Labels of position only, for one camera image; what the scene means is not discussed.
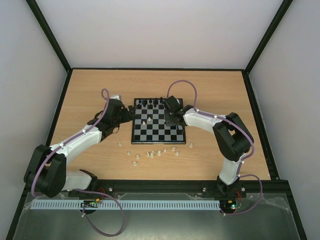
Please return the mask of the white queen piece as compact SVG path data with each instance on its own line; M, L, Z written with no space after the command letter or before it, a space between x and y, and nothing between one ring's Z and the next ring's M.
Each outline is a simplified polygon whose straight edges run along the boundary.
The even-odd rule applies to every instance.
M152 151L150 152L150 158L154 158L154 156L155 156L155 151L152 150Z

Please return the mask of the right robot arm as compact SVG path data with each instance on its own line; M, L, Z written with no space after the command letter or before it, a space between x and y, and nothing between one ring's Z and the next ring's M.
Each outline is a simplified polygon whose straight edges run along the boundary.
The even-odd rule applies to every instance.
M163 102L168 126L195 127L212 133L224 157L217 177L216 191L220 197L232 196L238 188L240 169L254 153L254 139L238 114L216 115L192 105L183 106L170 96Z

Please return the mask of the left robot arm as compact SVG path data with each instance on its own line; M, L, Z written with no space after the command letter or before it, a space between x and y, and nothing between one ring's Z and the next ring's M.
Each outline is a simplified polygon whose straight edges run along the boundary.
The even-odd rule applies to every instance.
M118 98L107 101L104 109L66 140L33 151L23 181L34 195L40 192L49 198L62 191L86 190L96 176L86 170L68 171L73 159L86 149L113 134L121 124L134 119L134 107L125 105Z

